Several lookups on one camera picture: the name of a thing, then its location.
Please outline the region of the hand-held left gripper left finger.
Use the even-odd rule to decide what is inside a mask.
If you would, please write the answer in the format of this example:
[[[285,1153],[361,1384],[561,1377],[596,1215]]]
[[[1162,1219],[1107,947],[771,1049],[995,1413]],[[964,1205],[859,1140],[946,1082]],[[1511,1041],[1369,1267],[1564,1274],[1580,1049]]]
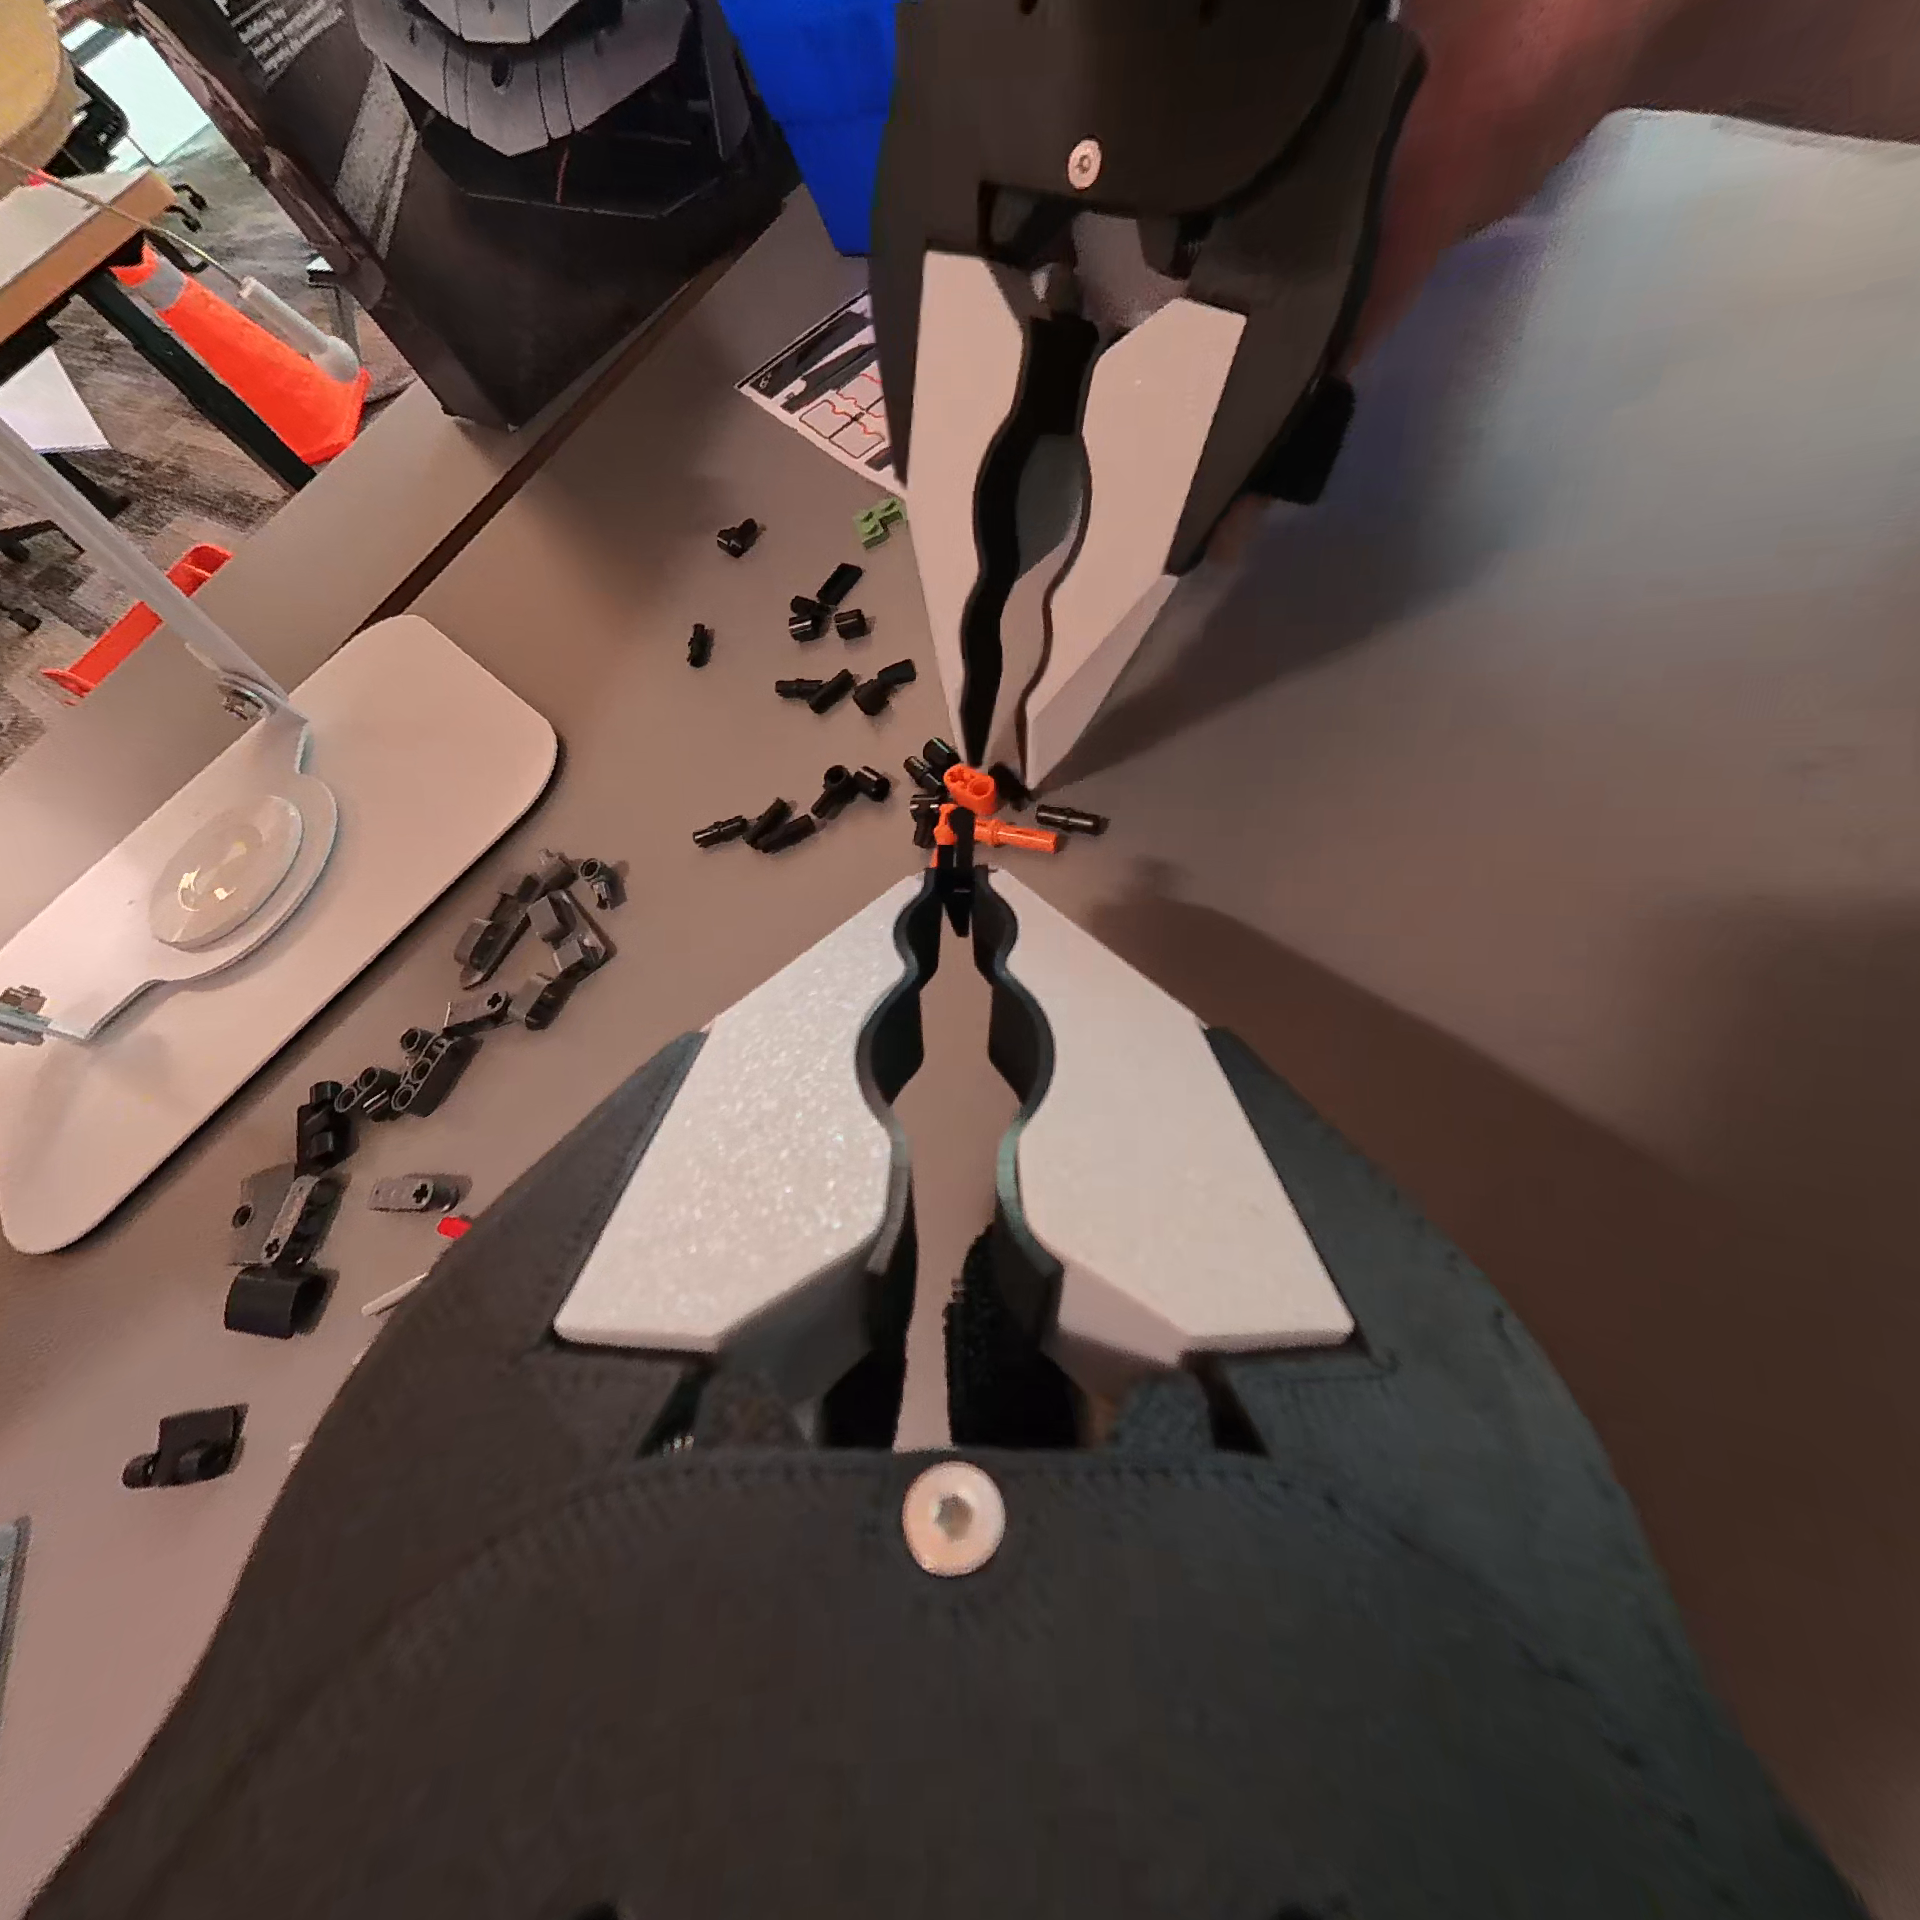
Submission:
[[[556,1319],[559,1339],[761,1377],[820,1443],[890,1450],[917,1300],[923,874],[709,1021]]]

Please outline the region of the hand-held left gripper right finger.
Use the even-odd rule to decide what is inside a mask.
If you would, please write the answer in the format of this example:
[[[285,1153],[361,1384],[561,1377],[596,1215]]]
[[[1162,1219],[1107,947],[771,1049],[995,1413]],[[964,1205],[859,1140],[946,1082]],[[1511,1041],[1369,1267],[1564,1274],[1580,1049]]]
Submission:
[[[1007,876],[977,881],[991,1060],[1017,1108],[967,1249],[967,1441],[1253,1443],[1229,1360],[1353,1313],[1207,1025]]]

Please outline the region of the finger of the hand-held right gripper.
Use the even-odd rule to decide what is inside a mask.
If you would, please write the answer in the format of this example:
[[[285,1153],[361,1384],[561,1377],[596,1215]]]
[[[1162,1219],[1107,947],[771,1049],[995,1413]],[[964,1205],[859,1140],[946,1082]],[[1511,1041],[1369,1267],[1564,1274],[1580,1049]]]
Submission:
[[[906,504],[932,660],[955,746],[1020,762],[1020,700],[1039,645],[1017,618],[1020,487],[1045,412],[1045,313],[1028,276],[925,252]]]
[[[1020,707],[1032,789],[1065,763],[1172,596],[1172,545],[1244,330],[1229,309],[1172,300],[1095,360],[1081,513]]]

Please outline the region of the lego sticker sheet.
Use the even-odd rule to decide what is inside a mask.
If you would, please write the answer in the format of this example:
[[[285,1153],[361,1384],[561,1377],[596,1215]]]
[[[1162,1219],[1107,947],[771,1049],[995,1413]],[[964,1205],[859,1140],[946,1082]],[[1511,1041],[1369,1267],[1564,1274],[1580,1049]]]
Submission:
[[[881,490],[896,484],[873,298],[859,292],[776,353],[737,394]]]

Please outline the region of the scatter of black lego pins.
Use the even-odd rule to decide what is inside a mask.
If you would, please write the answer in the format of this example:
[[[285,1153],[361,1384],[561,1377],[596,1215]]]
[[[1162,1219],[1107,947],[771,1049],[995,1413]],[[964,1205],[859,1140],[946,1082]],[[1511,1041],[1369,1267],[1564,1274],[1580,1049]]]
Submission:
[[[788,602],[786,628],[796,642],[817,642],[827,633],[840,633],[844,640],[864,640],[872,633],[872,621],[861,608],[848,604],[848,594],[859,585],[861,567],[847,563],[827,575],[817,594],[797,594]],[[911,658],[900,658],[872,673],[866,680],[844,667],[827,680],[788,676],[776,684],[777,700],[801,705],[811,713],[831,713],[842,705],[855,707],[869,719],[882,715],[900,689],[917,684],[919,669]],[[941,736],[932,736],[921,753],[903,760],[903,780],[908,794],[908,815],[915,831],[917,849],[925,825],[925,811],[949,802],[945,794],[945,771],[964,762],[959,747]],[[1023,780],[1003,768],[981,768],[992,772],[1000,784],[1000,807],[995,815],[1003,821],[1023,825],[1045,825],[1069,837],[1101,837],[1112,821],[1084,807],[1068,807],[1058,802],[1033,802]],[[857,800],[881,804],[891,797],[893,780],[873,763],[842,763],[837,762],[824,771],[824,784],[817,802],[810,807],[793,807],[788,800],[771,800],[756,815],[733,815],[697,827],[690,835],[696,849],[747,847],[756,853],[773,856],[810,839],[817,831],[834,821]]]

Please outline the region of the cluster of dark grey lego parts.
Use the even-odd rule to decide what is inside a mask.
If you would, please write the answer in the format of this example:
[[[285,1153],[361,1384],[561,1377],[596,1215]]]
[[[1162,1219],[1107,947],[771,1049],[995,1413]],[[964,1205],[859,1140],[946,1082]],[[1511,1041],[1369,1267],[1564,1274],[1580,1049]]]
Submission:
[[[452,949],[460,991],[442,1032],[474,1039],[506,1025],[552,1028],[612,957],[605,917],[624,896],[624,868],[596,856],[545,851],[533,868],[509,876]]]

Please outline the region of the black lego beam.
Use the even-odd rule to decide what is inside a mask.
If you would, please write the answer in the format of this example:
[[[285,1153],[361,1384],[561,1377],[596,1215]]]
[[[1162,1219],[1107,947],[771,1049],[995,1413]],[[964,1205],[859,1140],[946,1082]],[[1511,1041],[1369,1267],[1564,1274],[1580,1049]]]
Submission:
[[[401,1067],[365,1067],[332,1099],[345,1117],[399,1120],[428,1117],[460,1085],[481,1039],[450,1028],[408,1028],[401,1039]]]

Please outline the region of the black lego clip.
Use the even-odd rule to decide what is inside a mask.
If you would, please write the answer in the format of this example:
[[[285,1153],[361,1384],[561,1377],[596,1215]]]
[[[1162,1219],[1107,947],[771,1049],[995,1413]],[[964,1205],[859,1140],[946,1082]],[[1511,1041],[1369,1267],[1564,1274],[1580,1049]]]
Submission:
[[[242,1337],[292,1339],[325,1315],[333,1274],[325,1267],[241,1267],[225,1297],[225,1331]]]

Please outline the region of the dark lego set box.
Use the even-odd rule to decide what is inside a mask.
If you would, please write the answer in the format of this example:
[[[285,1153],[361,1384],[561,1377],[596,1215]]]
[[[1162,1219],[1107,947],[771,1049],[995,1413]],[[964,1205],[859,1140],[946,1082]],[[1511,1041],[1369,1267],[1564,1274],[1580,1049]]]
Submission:
[[[137,27],[447,413],[533,421],[797,169],[719,2],[149,2]]]

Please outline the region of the white metal book stand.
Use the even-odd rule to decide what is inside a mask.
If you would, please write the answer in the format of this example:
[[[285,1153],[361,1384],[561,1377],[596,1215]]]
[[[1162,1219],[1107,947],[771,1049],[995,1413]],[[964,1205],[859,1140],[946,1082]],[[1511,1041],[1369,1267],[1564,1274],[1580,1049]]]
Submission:
[[[5,810],[5,1239],[96,1229],[543,797],[561,741],[418,615],[279,685],[5,425],[35,501],[154,608],[245,729],[82,871],[53,811]]]

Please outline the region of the orange traffic cone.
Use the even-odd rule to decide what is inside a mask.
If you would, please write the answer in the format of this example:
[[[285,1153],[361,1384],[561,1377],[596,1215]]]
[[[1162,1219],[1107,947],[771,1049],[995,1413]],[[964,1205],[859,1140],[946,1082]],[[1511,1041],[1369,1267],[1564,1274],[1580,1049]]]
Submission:
[[[245,280],[226,300],[154,245],[109,276],[304,465],[329,465],[356,439],[370,384],[359,353],[264,282]]]

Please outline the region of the orange plastic object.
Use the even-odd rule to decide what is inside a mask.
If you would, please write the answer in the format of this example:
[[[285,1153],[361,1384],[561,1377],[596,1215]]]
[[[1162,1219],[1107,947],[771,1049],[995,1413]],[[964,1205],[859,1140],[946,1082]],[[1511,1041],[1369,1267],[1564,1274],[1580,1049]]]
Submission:
[[[173,588],[193,596],[232,560],[234,552],[229,547],[196,541],[164,570],[164,577]],[[133,608],[120,615],[103,637],[96,637],[84,655],[66,666],[41,667],[40,680],[53,689],[63,701],[76,705],[89,698],[89,692],[96,690],[120,666],[130,660],[157,628],[157,612],[147,604],[133,604]]]

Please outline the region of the wooden side table black legs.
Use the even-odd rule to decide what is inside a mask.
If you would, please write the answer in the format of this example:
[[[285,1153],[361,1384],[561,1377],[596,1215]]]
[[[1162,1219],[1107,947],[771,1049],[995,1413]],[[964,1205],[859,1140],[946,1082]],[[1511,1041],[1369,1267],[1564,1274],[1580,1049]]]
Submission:
[[[5,378],[53,344],[53,323],[71,303],[105,320],[205,423],[289,491],[315,469],[284,444],[193,351],[113,276],[133,245],[179,204],[172,178],[141,167],[60,178],[17,167],[2,204]]]

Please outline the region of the white paper sheet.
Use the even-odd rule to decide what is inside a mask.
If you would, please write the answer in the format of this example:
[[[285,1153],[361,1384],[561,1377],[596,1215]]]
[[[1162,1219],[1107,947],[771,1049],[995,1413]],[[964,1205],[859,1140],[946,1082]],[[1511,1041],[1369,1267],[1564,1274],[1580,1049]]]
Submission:
[[[2,381],[2,418],[36,452],[113,447],[56,351],[40,353]]]

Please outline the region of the black lego bracket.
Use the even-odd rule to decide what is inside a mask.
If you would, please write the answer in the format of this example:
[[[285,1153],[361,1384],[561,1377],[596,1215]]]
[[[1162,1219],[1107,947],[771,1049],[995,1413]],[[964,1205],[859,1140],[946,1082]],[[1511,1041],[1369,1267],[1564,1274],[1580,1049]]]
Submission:
[[[226,1403],[163,1417],[155,1447],[127,1463],[124,1489],[164,1491],[226,1476],[242,1451],[248,1416],[248,1403]]]

